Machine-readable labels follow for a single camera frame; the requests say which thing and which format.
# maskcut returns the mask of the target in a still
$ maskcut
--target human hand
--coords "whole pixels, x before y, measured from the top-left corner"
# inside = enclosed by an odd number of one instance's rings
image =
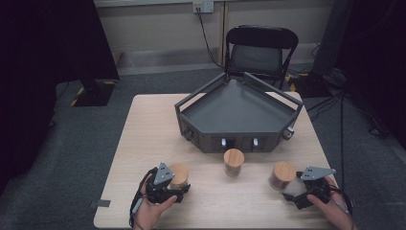
[[[146,184],[152,174],[149,174],[147,179],[144,181],[143,187],[141,188],[141,194],[146,193]],[[149,230],[158,222],[159,217],[165,210],[170,208],[172,204],[176,201],[176,195],[171,196],[165,202],[161,204],[154,204],[149,202],[149,200],[143,196],[143,202],[140,208],[135,213],[133,230]]]
[[[336,187],[334,181],[326,176],[326,181],[329,185]],[[330,192],[330,201],[325,204],[315,195],[307,195],[307,199],[319,208],[325,217],[338,229],[340,230],[356,230],[356,226],[352,222],[352,217],[350,214],[342,210],[336,202],[340,205],[346,207],[346,201],[344,198],[336,191]]]

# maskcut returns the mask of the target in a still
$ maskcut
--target wooden cylinder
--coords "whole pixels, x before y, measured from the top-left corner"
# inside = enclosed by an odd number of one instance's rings
[[[244,163],[244,154],[238,149],[228,149],[224,153],[224,172],[234,177],[238,176]]]
[[[284,190],[295,177],[296,168],[291,162],[277,162],[269,177],[269,185],[276,190]]]
[[[175,173],[175,177],[169,184],[172,190],[180,190],[188,185],[189,169],[183,164],[175,164],[169,166],[169,169]]]

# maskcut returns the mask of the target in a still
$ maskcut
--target wooden table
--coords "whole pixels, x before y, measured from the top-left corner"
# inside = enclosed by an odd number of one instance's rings
[[[296,93],[289,94],[300,99]],[[268,183],[279,161],[293,162],[298,171],[308,165],[329,168],[304,108],[289,141],[282,141],[272,152],[245,153],[239,176],[229,177],[222,153],[203,153],[180,135],[174,105],[186,96],[134,98],[101,196],[111,203],[98,208],[97,227],[129,228],[129,206],[138,185],[162,161],[187,165],[192,186],[182,203],[161,216],[156,228],[331,228],[314,206],[298,210]],[[298,195],[303,186],[294,180],[286,191]]]

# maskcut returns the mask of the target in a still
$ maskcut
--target black equipment case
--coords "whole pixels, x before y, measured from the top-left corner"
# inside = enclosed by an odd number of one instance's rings
[[[275,92],[297,107],[266,92]],[[302,106],[248,73],[239,78],[223,73],[177,103],[175,111],[181,135],[203,152],[267,152],[281,139],[290,139]]]

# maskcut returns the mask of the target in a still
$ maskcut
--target gray carpet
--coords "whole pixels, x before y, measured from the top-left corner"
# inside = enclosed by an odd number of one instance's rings
[[[34,165],[11,180],[0,197],[0,229],[96,229],[96,209],[89,204],[102,195],[133,97],[190,93],[221,71],[125,76],[105,107],[70,106],[80,88],[78,81],[70,82],[56,102],[56,125]],[[323,100],[304,99],[304,104],[310,108]],[[368,133],[372,120],[350,94],[344,103],[345,189],[356,202],[355,223],[361,229],[406,229],[406,165],[396,154],[397,142]],[[317,108],[309,116],[315,118]],[[340,103],[320,113],[313,125],[342,186]]]

